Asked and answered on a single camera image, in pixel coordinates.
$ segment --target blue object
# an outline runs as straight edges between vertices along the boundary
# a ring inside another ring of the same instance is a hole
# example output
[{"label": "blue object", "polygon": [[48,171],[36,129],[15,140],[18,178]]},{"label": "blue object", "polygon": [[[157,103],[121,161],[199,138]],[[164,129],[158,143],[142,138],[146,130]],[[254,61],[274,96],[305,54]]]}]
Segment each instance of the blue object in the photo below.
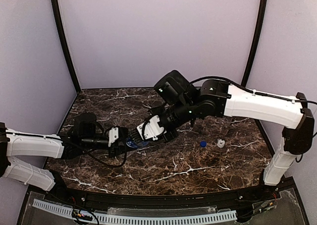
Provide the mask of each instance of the blue object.
[{"label": "blue object", "polygon": [[201,141],[201,142],[200,142],[200,146],[201,146],[201,147],[206,147],[206,146],[207,146],[207,142]]},{"label": "blue object", "polygon": [[142,148],[145,147],[146,145],[148,145],[149,142],[140,142],[139,144],[136,144],[134,141],[132,141],[132,139],[130,137],[127,138],[126,140],[126,144],[128,147],[134,148],[134,149],[138,149],[138,148]]}]

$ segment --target wire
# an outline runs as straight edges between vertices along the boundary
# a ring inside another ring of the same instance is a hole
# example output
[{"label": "wire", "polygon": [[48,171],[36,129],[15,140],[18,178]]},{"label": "wire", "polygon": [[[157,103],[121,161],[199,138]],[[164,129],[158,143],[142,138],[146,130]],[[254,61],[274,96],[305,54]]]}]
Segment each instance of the wire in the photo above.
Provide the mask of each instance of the wire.
[{"label": "wire", "polygon": [[258,209],[259,207],[261,207],[266,201],[263,201],[263,203],[257,205],[254,207],[254,209],[252,209],[251,211],[249,211],[248,213],[244,214],[244,215],[241,215],[239,216],[238,218],[244,218],[246,215],[250,214],[250,213],[253,213],[256,209]]},{"label": "wire", "polygon": [[142,133],[141,133],[141,136],[142,136],[142,140],[145,141],[145,128],[146,128],[146,125],[150,122],[150,119],[152,118],[152,116],[149,116],[147,117],[145,120],[144,120],[144,123],[143,123],[143,126],[142,126]]},{"label": "wire", "polygon": [[72,142],[65,142],[65,144],[68,144],[68,145],[71,145],[71,146],[75,146],[77,148],[79,148],[80,150],[82,150],[83,152],[85,152],[85,154],[87,154],[88,156],[90,156],[92,159],[94,159],[95,161],[99,162],[100,164],[108,167],[108,168],[119,168],[119,167],[122,167],[125,162],[127,161],[127,146],[126,144],[124,143],[124,158],[123,158],[123,161],[121,164],[119,165],[110,165],[110,164],[107,164],[105,162],[103,162],[102,160],[98,159],[97,157],[95,157],[94,155],[92,155],[89,151],[87,151],[86,149],[82,148],[81,146],[78,146],[77,144],[75,143],[72,143]]},{"label": "wire", "polygon": [[92,216],[96,219],[96,221],[97,221],[97,225],[100,225],[100,223],[99,223],[99,220],[98,220],[97,216],[96,216],[96,215],[94,215],[94,213],[92,213],[92,212],[88,211],[88,209],[85,209],[84,207],[81,207],[81,206],[76,205],[76,204],[70,204],[70,203],[67,203],[67,202],[65,202],[65,201],[61,200],[60,198],[56,197],[56,196],[55,196],[55,195],[53,195],[52,193],[47,192],[47,194],[50,194],[51,196],[53,196],[54,198],[56,198],[57,200],[59,200],[59,201],[60,201],[60,202],[62,202],[63,204],[67,204],[67,205],[69,205],[69,206],[72,206],[72,207],[77,207],[77,208],[79,208],[79,209],[82,209],[82,210],[87,211],[89,214],[91,214],[91,215],[92,215]]},{"label": "wire", "polygon": [[309,104],[314,104],[314,105],[317,105],[317,102],[315,101],[311,101],[311,100],[293,100],[293,99],[289,99],[289,98],[286,98],[286,97],[282,97],[282,96],[278,96],[278,95],[272,95],[272,94],[268,94],[268,93],[264,93],[264,92],[254,92],[253,90],[250,90],[242,85],[239,85],[238,83],[234,82],[233,80],[230,80],[228,78],[225,78],[225,77],[220,77],[220,76],[205,76],[205,77],[201,77],[201,78],[198,78],[196,80],[193,80],[191,81],[190,83],[191,84],[194,84],[198,81],[201,81],[201,80],[206,80],[206,79],[216,79],[216,80],[222,80],[222,81],[226,81],[234,86],[236,86],[237,88],[241,89],[241,90],[244,90],[248,93],[252,93],[252,94],[255,94],[255,95],[260,95],[260,96],[265,96],[265,97],[271,97],[271,98],[275,98],[275,99],[280,99],[280,100],[286,100],[286,101],[294,101],[294,102],[305,102],[305,103],[309,103]]},{"label": "wire", "polygon": [[296,161],[297,163],[301,162],[301,160],[303,159],[303,156],[304,156],[304,154],[301,154],[301,157],[299,158],[299,160],[297,160],[297,158],[295,158],[295,161]]},{"label": "wire", "polygon": [[54,139],[54,140],[58,140],[58,141],[63,141],[61,138],[57,138],[57,137],[47,137],[45,135],[36,135],[36,134],[27,134],[27,133],[16,133],[16,132],[6,132],[7,134],[15,134],[18,136],[27,136],[27,137],[41,137],[41,138],[48,138],[48,139]]}]

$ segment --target blue bottle cap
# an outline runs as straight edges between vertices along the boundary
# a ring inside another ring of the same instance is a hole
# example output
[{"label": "blue bottle cap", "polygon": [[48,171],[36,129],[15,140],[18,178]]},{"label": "blue bottle cap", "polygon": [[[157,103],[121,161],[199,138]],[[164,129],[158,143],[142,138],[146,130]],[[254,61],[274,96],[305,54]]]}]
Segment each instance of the blue bottle cap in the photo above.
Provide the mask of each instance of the blue bottle cap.
[{"label": "blue bottle cap", "polygon": [[201,146],[201,147],[206,147],[206,145],[207,145],[207,142],[205,142],[205,141],[201,141],[201,142],[200,142],[200,146]]}]

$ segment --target black bracket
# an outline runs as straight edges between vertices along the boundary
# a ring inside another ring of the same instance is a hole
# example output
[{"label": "black bracket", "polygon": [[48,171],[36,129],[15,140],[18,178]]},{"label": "black bracket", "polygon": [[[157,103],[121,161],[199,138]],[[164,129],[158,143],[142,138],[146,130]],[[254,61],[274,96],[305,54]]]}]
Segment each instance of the black bracket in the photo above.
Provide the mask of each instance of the black bracket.
[{"label": "black bracket", "polygon": [[6,127],[0,122],[0,177],[3,176],[6,168],[11,165],[6,156],[9,138],[6,137]]},{"label": "black bracket", "polygon": [[[300,100],[306,100],[303,93],[297,93],[296,97]],[[284,150],[293,155],[301,155],[307,152],[313,142],[314,134],[314,116],[310,109],[307,108],[307,103],[302,102],[303,117],[296,129],[284,128],[282,135],[285,138]]]}]

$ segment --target curved black edge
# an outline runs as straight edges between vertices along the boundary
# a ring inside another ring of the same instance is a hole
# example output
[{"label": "curved black edge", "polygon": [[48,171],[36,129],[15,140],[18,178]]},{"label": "curved black edge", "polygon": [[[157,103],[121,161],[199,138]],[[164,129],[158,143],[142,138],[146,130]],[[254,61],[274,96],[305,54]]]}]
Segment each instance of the curved black edge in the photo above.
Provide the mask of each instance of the curved black edge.
[{"label": "curved black edge", "polygon": [[243,78],[241,81],[241,85],[244,87],[247,85],[247,82],[248,82],[248,79],[250,76],[250,72],[252,69],[254,57],[255,57],[256,52],[257,52],[258,43],[259,43],[260,34],[261,34],[261,30],[262,30],[262,25],[263,25],[266,1],[267,0],[260,0],[258,18],[257,18],[256,28],[254,30],[254,36],[253,36],[253,40],[252,40],[252,44],[251,44],[249,58],[248,58],[248,62],[247,62],[246,68],[244,70]]},{"label": "curved black edge", "polygon": [[[221,209],[231,209],[231,210],[241,210],[248,208],[252,205],[250,203],[241,203],[238,200],[239,196],[245,193],[252,193],[257,189],[258,186],[242,188],[237,190],[215,192],[208,194],[194,194],[194,195],[167,195],[167,196],[138,196],[138,195],[119,195],[119,194],[107,194],[107,193],[97,193],[97,192],[87,192],[83,190],[68,189],[79,206],[85,207],[92,210],[102,210],[107,211],[109,207],[112,208],[134,208],[134,209],[184,209],[184,208],[199,208],[199,207],[209,207],[217,206],[218,210]],[[302,215],[305,221],[305,225],[309,225],[308,218],[304,209],[303,202],[301,200],[300,194],[296,187],[293,177],[283,178],[282,182],[278,184],[278,191],[283,191],[286,189],[293,188],[299,202]],[[18,225],[22,223],[22,218],[26,208],[26,204],[30,195],[30,192],[36,192],[43,194],[45,199],[50,201],[56,200],[49,193],[43,190],[29,186],[27,193],[25,195],[23,205],[20,211]]]},{"label": "curved black edge", "polygon": [[62,48],[63,53],[64,53],[64,57],[66,60],[66,64],[68,67],[68,71],[69,71],[71,80],[72,80],[73,85],[75,87],[75,90],[78,94],[81,91],[81,89],[80,89],[80,85],[79,85],[79,82],[78,82],[78,79],[76,76],[73,62],[72,62],[71,57],[70,57],[65,32],[64,32],[62,21],[61,21],[58,0],[51,0],[51,2],[52,2],[52,8],[53,8],[53,13],[54,13],[54,18],[55,18],[55,23],[56,23],[56,27],[57,27],[57,32],[58,32],[61,48]]}]

